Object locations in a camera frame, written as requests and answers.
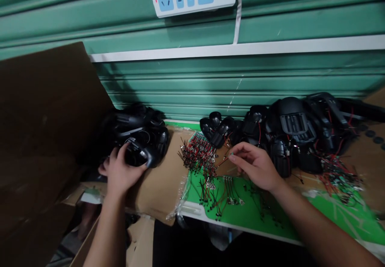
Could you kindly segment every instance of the forearm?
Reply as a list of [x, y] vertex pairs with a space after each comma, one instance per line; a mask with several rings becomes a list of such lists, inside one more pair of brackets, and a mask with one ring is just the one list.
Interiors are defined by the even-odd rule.
[[124, 196], [107, 195], [85, 267], [125, 266]]
[[272, 194], [321, 266], [382, 266], [375, 256], [286, 183]]

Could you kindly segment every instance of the hand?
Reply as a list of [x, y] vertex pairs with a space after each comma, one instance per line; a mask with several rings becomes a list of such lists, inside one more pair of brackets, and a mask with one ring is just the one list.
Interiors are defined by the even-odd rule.
[[116, 196], [124, 196], [147, 170], [146, 164], [140, 167], [132, 167], [126, 164], [124, 154], [129, 143], [124, 144], [119, 152], [114, 148], [109, 158], [107, 158], [98, 171], [101, 175], [108, 177], [107, 193]]
[[230, 153], [234, 153], [229, 159], [237, 165], [238, 172], [245, 172], [258, 187], [274, 192], [285, 183], [265, 150], [242, 142], [235, 145]]

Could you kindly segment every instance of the green work surface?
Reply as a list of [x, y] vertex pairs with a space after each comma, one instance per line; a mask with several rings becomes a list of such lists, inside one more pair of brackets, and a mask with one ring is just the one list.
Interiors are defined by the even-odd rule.
[[[167, 122], [168, 125], [177, 127], [188, 127], [194, 130], [199, 130], [199, 124], [194, 123], [177, 123]], [[201, 174], [191, 174], [188, 178], [190, 186], [186, 188], [188, 193], [186, 201], [200, 203], [202, 188], [200, 180], [204, 180]], [[294, 230], [289, 218], [286, 216], [279, 204], [271, 196], [263, 193], [263, 197], [268, 198], [268, 206], [270, 209], [263, 209], [260, 203], [260, 194], [250, 192], [252, 183], [243, 178], [233, 178], [235, 197], [240, 197], [245, 203], [244, 205], [227, 205], [224, 209], [222, 205], [222, 216], [217, 217], [217, 209], [209, 210], [212, 203], [209, 201], [204, 204], [206, 216], [209, 219], [220, 220], [221, 222], [231, 225], [256, 230], [259, 232], [268, 233], [288, 239], [299, 240], [296, 231]], [[218, 197], [223, 194], [225, 183], [223, 178], [214, 179], [216, 187], [214, 195]], [[349, 207], [344, 205], [337, 195], [329, 196], [327, 192], [310, 191], [308, 200], [331, 221], [336, 223], [341, 229], [346, 231], [353, 238], [360, 241], [366, 241], [385, 245], [385, 230], [378, 224], [374, 213], [366, 206], [365, 202], [356, 194], [360, 203]]]

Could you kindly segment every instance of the green metal wall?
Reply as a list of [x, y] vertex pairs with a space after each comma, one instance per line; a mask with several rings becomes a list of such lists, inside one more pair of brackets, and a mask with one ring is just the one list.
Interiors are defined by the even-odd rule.
[[[151, 0], [0, 0], [0, 59], [79, 40], [89, 54], [230, 44], [235, 13], [158, 19]], [[384, 33], [384, 0], [243, 0], [239, 43]], [[385, 79], [383, 51], [95, 66], [117, 107], [141, 100], [188, 120], [316, 91], [364, 97]]]

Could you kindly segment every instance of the workbench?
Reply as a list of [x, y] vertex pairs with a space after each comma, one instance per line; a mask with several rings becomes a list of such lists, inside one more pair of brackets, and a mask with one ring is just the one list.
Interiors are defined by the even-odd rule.
[[[199, 123], [167, 122], [178, 127], [188, 127], [200, 131]], [[315, 190], [300, 191], [319, 211], [325, 214], [331, 221], [356, 239], [360, 244], [377, 256], [385, 256], [385, 231], [376, 220], [376, 216], [365, 204], [359, 193], [356, 194], [359, 203], [354, 206], [346, 206], [337, 195], [330, 194], [323, 189], [322, 182], [313, 175], [302, 172], [304, 186], [311, 183], [319, 184]], [[263, 211], [258, 194], [250, 196], [251, 182], [245, 178], [234, 178], [234, 188], [239, 197], [244, 201], [243, 205], [226, 206], [222, 217], [216, 215], [215, 210], [209, 210], [200, 204], [200, 174], [189, 174], [186, 190], [182, 198], [178, 214], [195, 218], [216, 225], [237, 229], [272, 239], [302, 245], [298, 234], [290, 223], [289, 218], [280, 208], [278, 203], [270, 202], [271, 210]], [[291, 176], [288, 183], [293, 187], [298, 186], [299, 181]], [[214, 179], [216, 193], [221, 194], [223, 178]]]

